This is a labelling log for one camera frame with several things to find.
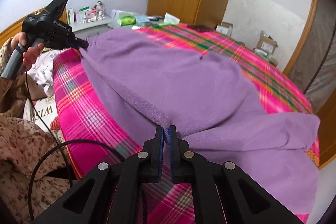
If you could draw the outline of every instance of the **human hand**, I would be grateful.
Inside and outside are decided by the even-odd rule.
[[[12,54],[15,47],[20,44],[25,46],[27,43],[26,34],[24,32],[20,32],[16,34],[10,45],[8,46],[9,53]],[[37,47],[29,47],[27,52],[23,53],[23,64],[26,70],[30,70],[32,65],[36,62],[36,59],[40,56],[41,51],[44,48],[44,44],[40,43]]]

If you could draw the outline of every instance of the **purple towel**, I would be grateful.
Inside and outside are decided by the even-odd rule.
[[[315,115],[266,114],[234,61],[164,48],[124,28],[92,38],[81,54],[105,108],[139,145],[155,124],[174,124],[207,160],[233,161],[293,213],[311,212],[318,169],[305,151],[317,135]]]

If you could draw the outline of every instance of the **metal screw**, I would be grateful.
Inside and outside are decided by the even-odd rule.
[[[105,170],[105,169],[107,169],[107,167],[109,167],[109,165],[105,162],[101,162],[101,163],[98,164],[98,169],[99,170]]]
[[[191,159],[195,156],[195,154],[194,152],[187,151],[187,152],[184,152],[183,156],[186,157],[187,159]]]
[[[138,157],[141,159],[147,158],[148,157],[148,153],[145,151],[141,151],[138,153]]]
[[[236,167],[236,165],[233,162],[228,161],[224,164],[224,167],[226,169],[233,170]]]

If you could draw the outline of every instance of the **cardboard box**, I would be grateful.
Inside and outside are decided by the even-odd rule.
[[[278,43],[264,35],[260,36],[257,48],[260,48],[270,54],[273,54],[275,49],[278,47]]]
[[[216,31],[228,37],[231,37],[232,29],[233,29],[233,24],[223,21],[220,25],[217,26]]]

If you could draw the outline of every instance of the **mattress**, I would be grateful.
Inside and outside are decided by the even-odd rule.
[[[244,75],[255,84],[259,100],[267,113],[311,113],[309,101],[285,75],[249,49],[220,33],[198,33],[185,25],[156,26],[137,31],[164,47],[184,48],[202,54],[215,51],[228,56],[241,66]],[[70,49],[55,57],[54,89],[59,125],[65,140],[80,138],[101,141],[124,157],[141,151],[141,147],[102,105],[83,70],[78,51]],[[78,178],[109,154],[91,144],[71,145],[68,151]],[[307,151],[307,156],[318,166],[318,139]],[[110,162],[117,162],[117,159],[111,158]],[[148,223],[194,223],[190,185],[173,185],[167,168],[163,169],[160,184],[144,185],[144,189],[148,202]],[[297,216],[304,223],[308,219],[308,215]]]

